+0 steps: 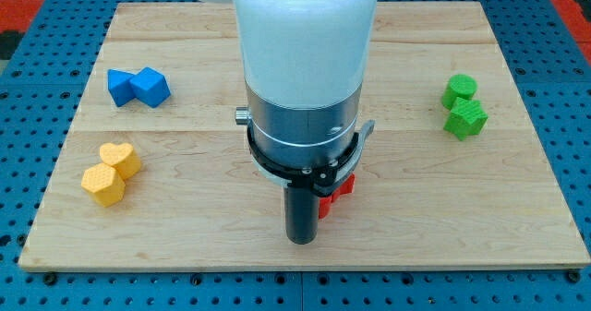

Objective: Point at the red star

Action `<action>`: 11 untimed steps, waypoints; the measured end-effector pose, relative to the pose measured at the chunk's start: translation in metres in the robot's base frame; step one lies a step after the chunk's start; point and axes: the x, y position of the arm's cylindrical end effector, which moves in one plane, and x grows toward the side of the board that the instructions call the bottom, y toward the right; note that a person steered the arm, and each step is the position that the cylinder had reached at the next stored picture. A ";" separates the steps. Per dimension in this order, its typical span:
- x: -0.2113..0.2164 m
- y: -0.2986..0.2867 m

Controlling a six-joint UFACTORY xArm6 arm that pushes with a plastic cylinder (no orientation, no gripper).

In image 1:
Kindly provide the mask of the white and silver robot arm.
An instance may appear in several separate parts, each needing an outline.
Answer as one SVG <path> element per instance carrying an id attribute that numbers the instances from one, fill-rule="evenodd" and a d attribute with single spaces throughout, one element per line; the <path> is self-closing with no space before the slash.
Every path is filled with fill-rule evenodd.
<path id="1" fill-rule="evenodd" d="M 199 0 L 235 8 L 249 128 L 265 157 L 316 168 L 350 145 L 377 0 Z"/>

